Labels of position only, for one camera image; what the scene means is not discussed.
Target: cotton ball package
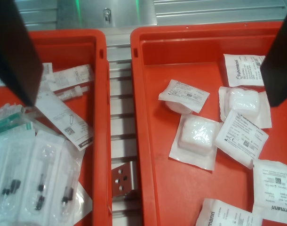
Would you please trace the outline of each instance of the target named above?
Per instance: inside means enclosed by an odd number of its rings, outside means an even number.
[[[226,120],[229,112],[235,110],[255,125],[271,128],[271,112],[266,92],[258,93],[245,88],[219,88],[220,117]]]
[[[225,114],[231,109],[245,115],[257,115],[260,111],[260,98],[254,90],[234,88],[227,91],[225,96]]]
[[[253,181],[255,202],[252,213],[287,224],[287,165],[255,160]]]
[[[214,170],[217,152],[214,139],[221,126],[222,123],[196,115],[181,115],[169,157]]]
[[[204,199],[196,226],[262,226],[262,218],[216,199]]]
[[[231,110],[223,124],[215,145],[230,157],[253,168],[253,160],[258,159],[268,135],[242,114]]]
[[[158,100],[163,100],[174,112],[191,114],[199,113],[208,98],[209,93],[189,86],[182,82],[171,80],[168,87],[159,94]]]

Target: medical package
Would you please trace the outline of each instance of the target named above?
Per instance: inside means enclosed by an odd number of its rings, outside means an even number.
[[[214,170],[217,152],[214,139],[221,126],[219,122],[196,115],[181,115],[169,157],[202,169]]]
[[[33,129],[0,136],[0,144],[7,149],[0,172],[0,223],[18,219],[34,140]]]
[[[22,196],[19,222],[48,223],[56,173],[64,139],[40,130],[35,138]]]
[[[271,128],[271,111],[266,92],[258,93],[247,88],[219,88],[220,117],[226,120],[231,109],[239,112],[255,125]]]
[[[216,199],[204,199],[196,226],[262,226],[263,219]]]
[[[223,124],[215,145],[230,157],[253,168],[253,160],[258,159],[268,135],[242,114],[231,110]]]
[[[52,91],[39,93],[36,107],[78,148],[79,151],[93,143],[92,129]]]
[[[199,113],[208,98],[209,93],[189,86],[182,82],[171,80],[168,87],[159,94],[158,100],[163,100],[174,112],[191,114]]]
[[[50,209],[49,226],[72,226],[75,198],[85,151],[65,140],[61,150],[56,186]]]
[[[230,87],[264,86],[261,64],[265,56],[224,54]]]
[[[278,161],[255,160],[252,213],[263,219],[287,224],[287,165]]]

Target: syringe package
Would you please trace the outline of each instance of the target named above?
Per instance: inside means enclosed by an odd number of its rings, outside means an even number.
[[[64,141],[61,151],[56,186],[52,198],[49,226],[73,225],[75,198],[84,151]]]
[[[18,218],[34,140],[33,129],[0,137],[0,155],[6,155],[0,158],[0,223]]]
[[[61,137],[38,132],[22,197],[20,222],[47,225],[63,142]]]

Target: fuhrmann label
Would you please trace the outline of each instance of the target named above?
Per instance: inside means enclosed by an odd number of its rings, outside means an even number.
[[[215,212],[211,212],[208,226],[212,226],[215,217]]]
[[[278,211],[287,212],[287,208],[278,207],[278,206],[272,206],[271,210],[278,210]]]
[[[236,67],[237,67],[237,79],[242,79],[242,75],[241,75],[241,71],[239,69],[239,61],[238,60],[235,60],[236,62]]]

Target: white label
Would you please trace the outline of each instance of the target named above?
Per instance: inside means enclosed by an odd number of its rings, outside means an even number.
[[[51,91],[57,91],[92,81],[94,77],[90,65],[82,65],[60,72],[54,72],[53,76],[54,82],[49,83]]]
[[[78,148],[93,142],[92,129],[53,92],[38,94],[36,107]]]
[[[229,156],[252,169],[268,135],[240,113],[231,110],[215,144]]]
[[[287,165],[268,160],[254,162],[253,214],[287,224]]]
[[[168,87],[159,94],[158,100],[181,103],[192,111],[199,113],[208,96],[209,93],[203,90],[171,80]]]
[[[224,54],[230,87],[264,86],[261,64],[265,56]]]
[[[262,219],[220,200],[205,199],[196,226],[261,226]]]

